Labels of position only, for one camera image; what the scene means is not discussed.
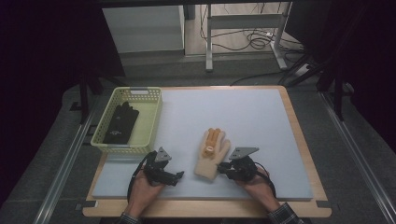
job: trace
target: human hand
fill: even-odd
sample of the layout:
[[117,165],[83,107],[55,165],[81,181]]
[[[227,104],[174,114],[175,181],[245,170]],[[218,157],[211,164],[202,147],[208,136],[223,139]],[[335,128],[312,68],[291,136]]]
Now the human hand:
[[200,145],[198,162],[194,169],[196,175],[210,180],[216,178],[218,165],[223,161],[231,147],[228,139],[223,141],[224,136],[225,132],[220,129],[209,129],[205,132],[204,139]]
[[[269,173],[258,167],[258,171],[267,177]],[[274,212],[280,207],[279,201],[275,198],[268,183],[260,176],[255,175],[248,182],[235,180],[235,183],[241,186],[253,199],[261,203],[268,212]]]
[[151,186],[143,170],[140,170],[134,178],[131,196],[125,213],[131,217],[140,217],[140,214],[155,201],[165,187],[165,184]]

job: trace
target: yellow basket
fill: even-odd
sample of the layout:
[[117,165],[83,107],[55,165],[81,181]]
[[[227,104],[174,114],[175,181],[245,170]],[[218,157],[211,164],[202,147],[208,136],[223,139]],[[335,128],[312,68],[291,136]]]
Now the yellow basket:
[[[117,105],[122,105],[124,102],[128,102],[130,106],[139,111],[128,144],[104,144],[103,140],[114,110]],[[136,155],[149,153],[154,147],[162,107],[163,99],[160,88],[116,88],[95,130],[91,145],[104,152],[133,153]]]

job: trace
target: metal stand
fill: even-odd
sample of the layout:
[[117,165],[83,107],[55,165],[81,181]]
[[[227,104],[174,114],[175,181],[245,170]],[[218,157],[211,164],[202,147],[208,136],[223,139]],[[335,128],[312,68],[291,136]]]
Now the metal stand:
[[248,28],[277,28],[274,41],[270,43],[279,68],[286,70],[285,60],[280,54],[279,41],[285,29],[286,20],[289,16],[291,2],[288,2],[281,14],[264,15],[220,15],[212,16],[212,7],[207,5],[207,40],[206,40],[206,71],[213,71],[212,30],[220,29],[248,29]]

